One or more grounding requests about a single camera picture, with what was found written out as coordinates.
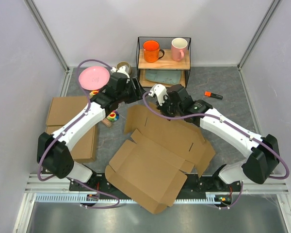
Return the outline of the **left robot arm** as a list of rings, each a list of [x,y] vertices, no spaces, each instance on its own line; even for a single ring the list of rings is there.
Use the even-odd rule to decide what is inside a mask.
[[[80,182],[86,191],[95,189],[94,172],[72,158],[71,151],[77,142],[95,125],[105,119],[120,103],[142,99],[145,90],[137,78],[115,72],[108,83],[90,99],[87,105],[67,124],[51,134],[42,133],[38,138],[38,170],[42,168],[59,179],[71,178]]]

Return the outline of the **brown cardboard box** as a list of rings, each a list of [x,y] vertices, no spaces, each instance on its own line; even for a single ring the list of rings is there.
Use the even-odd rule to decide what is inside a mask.
[[[131,133],[105,169],[109,183],[152,214],[171,207],[193,169],[202,175],[215,155],[200,129],[167,120],[147,107],[128,109],[124,133]]]

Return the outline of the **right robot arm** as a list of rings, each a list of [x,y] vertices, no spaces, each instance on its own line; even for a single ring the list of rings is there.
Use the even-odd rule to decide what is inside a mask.
[[[243,156],[242,161],[223,165],[212,179],[213,187],[224,191],[235,181],[249,179],[263,184],[279,164],[274,153],[279,153],[277,139],[268,134],[263,137],[248,131],[224,117],[211,104],[193,100],[185,87],[180,84],[166,88],[162,84],[153,86],[150,96],[157,97],[157,109],[166,117],[186,116],[186,122],[208,130],[219,136]]]

